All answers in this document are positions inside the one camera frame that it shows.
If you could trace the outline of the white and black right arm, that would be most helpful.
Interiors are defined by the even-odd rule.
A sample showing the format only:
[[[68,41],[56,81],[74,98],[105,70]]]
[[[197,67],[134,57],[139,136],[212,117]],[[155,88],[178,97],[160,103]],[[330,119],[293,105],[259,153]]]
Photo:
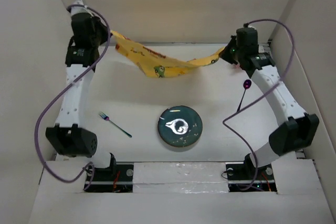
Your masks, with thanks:
[[[250,80],[266,96],[278,124],[268,142],[245,156],[240,171],[254,179],[273,161],[312,144],[319,118],[308,114],[282,82],[272,56],[259,52],[257,30],[244,26],[237,29],[220,57],[230,64],[239,64]]]

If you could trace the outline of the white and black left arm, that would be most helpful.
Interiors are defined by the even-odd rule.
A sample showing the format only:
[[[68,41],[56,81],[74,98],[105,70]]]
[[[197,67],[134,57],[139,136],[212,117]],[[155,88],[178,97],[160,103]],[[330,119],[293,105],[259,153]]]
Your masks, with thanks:
[[[69,9],[73,36],[65,59],[68,90],[53,127],[46,128],[46,138],[62,156],[82,157],[93,162],[100,176],[112,180],[117,175],[111,153],[98,146],[97,136],[85,129],[85,110],[89,86],[99,59],[99,46],[107,42],[108,28],[86,8],[84,0],[76,0]]]

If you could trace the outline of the yellow vehicle-print cloth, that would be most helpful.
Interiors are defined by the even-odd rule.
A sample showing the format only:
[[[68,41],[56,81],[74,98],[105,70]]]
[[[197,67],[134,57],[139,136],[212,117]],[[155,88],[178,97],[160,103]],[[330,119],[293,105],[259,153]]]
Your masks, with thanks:
[[[116,41],[115,50],[151,78],[172,78],[191,73],[197,68],[216,63],[224,51],[222,47],[210,56],[182,61],[156,52],[116,31],[112,30],[111,35]]]

